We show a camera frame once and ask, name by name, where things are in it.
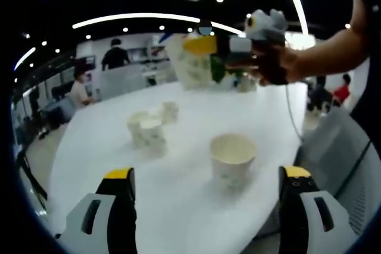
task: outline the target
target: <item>human hand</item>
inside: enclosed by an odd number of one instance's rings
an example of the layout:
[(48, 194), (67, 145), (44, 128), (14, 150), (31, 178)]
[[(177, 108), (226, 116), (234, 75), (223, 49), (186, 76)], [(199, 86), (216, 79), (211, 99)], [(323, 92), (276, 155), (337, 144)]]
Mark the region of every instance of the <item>human hand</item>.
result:
[(286, 80), (288, 83), (294, 83), (304, 78), (299, 63), (299, 51), (287, 48), (284, 46), (272, 46), (271, 49), (267, 49), (265, 52), (262, 49), (252, 47), (251, 54), (252, 60), (249, 62), (233, 62), (226, 64), (227, 69), (243, 69), (249, 72), (254, 77), (260, 79), (260, 85), (266, 86), (272, 84), (270, 79), (267, 79), (263, 73), (261, 73), (261, 66), (268, 64), (268, 58), (265, 57), (266, 53), (275, 52), (279, 57), (279, 65), (286, 71)]

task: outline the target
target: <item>ceiling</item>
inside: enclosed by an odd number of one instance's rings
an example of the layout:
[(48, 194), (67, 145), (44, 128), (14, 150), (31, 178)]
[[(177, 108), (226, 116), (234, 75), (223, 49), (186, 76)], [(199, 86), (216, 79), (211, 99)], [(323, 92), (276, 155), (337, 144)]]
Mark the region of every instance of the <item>ceiling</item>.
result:
[[(310, 33), (319, 38), (327, 38), (342, 29), (351, 17), (352, 0), (301, 0)], [(85, 41), (86, 35), (92, 39), (101, 39), (122, 34), (123, 27), (128, 33), (159, 32), (159, 25), (165, 25), (166, 31), (186, 32), (192, 23), (179, 20), (163, 19), (124, 19), (97, 23), (76, 30), (72, 25), (91, 18), (131, 13), (161, 12), (206, 18), (231, 27), (239, 27), (247, 13), (261, 8), (282, 10), (286, 18), (296, 23), (291, 29), (300, 30), (298, 16), (292, 0), (14, 0), (12, 30), (15, 36), (13, 67), (18, 59), (31, 47), (37, 51), (15, 71), (15, 77), (25, 77), (33, 68), (57, 56), (54, 52), (74, 49), (79, 42)], [(22, 36), (28, 33), (30, 39)]]

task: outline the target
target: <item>white table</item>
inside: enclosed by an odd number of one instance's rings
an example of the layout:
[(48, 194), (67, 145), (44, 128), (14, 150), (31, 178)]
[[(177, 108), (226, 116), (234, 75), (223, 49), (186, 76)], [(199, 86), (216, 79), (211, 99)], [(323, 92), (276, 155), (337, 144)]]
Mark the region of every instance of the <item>white table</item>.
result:
[[(301, 132), (307, 87), (293, 84), (289, 93)], [(155, 159), (133, 150), (129, 114), (172, 99), (180, 118), (165, 127), (168, 155)], [(209, 142), (227, 132), (245, 134), (258, 146), (251, 182), (239, 192), (223, 192), (211, 178)], [(239, 253), (275, 206), (278, 167), (293, 164), (298, 146), (284, 87), (185, 92), (172, 83), (89, 106), (76, 113), (57, 150), (48, 192), (52, 231), (63, 231), (65, 216), (108, 171), (133, 166), (139, 254)]]

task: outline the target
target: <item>person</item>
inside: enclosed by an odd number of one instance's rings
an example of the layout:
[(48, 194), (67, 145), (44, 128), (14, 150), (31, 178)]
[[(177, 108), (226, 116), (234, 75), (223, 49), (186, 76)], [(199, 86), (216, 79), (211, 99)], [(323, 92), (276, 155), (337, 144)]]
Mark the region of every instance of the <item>person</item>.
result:
[[(370, 57), (367, 85), (351, 116), (367, 133), (381, 157), (381, 136), (378, 129), (374, 128), (381, 114), (381, 104), (374, 101), (379, 98), (377, 92), (381, 89), (379, 5), (381, 6), (380, 0), (353, 0), (350, 28), (341, 30), (330, 39), (306, 50), (297, 51), (284, 46), (274, 46), (273, 49), (279, 54), (280, 66), (286, 70), (288, 83), (306, 77), (345, 73)], [(265, 61), (264, 51), (253, 46), (252, 53), (256, 56), (256, 65)], [(250, 65), (252, 62), (240, 63), (241, 67), (246, 68)], [(260, 74), (260, 69), (253, 69), (252, 73), (260, 78), (261, 85), (271, 84)]]
[(102, 60), (102, 71), (106, 69), (120, 68), (125, 65), (125, 62), (130, 63), (129, 56), (125, 49), (120, 47), (121, 40), (113, 39), (111, 41), (111, 49), (108, 50)]
[(341, 106), (350, 94), (349, 84), (351, 83), (349, 74), (344, 74), (342, 78), (343, 85), (330, 93), (324, 88), (325, 77), (324, 80), (322, 77), (317, 77), (316, 87), (308, 93), (310, 102), (307, 104), (307, 109), (312, 111), (316, 107), (321, 111), (323, 102), (329, 103), (330, 106)]
[(77, 109), (83, 108), (89, 104), (94, 103), (94, 99), (88, 96), (86, 91), (84, 79), (85, 72), (81, 69), (74, 70), (74, 83), (70, 90), (70, 99), (73, 101)]

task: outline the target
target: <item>white paper cup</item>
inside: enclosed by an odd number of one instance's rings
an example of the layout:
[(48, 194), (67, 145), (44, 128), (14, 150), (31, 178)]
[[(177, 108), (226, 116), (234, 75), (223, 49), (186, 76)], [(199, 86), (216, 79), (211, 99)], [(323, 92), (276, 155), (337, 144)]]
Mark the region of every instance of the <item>white paper cup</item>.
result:
[(147, 111), (140, 111), (132, 114), (127, 120), (127, 127), (132, 137), (134, 147), (140, 149), (145, 146), (145, 141), (142, 137), (140, 122), (149, 119), (151, 116)]
[(223, 134), (210, 143), (213, 177), (227, 187), (245, 183), (251, 162), (257, 154), (253, 141), (239, 134)]
[(179, 117), (179, 107), (175, 101), (163, 102), (161, 121), (163, 124), (175, 123)]
[(150, 155), (162, 157), (167, 152), (163, 125), (158, 119), (147, 119), (140, 123), (143, 140)]

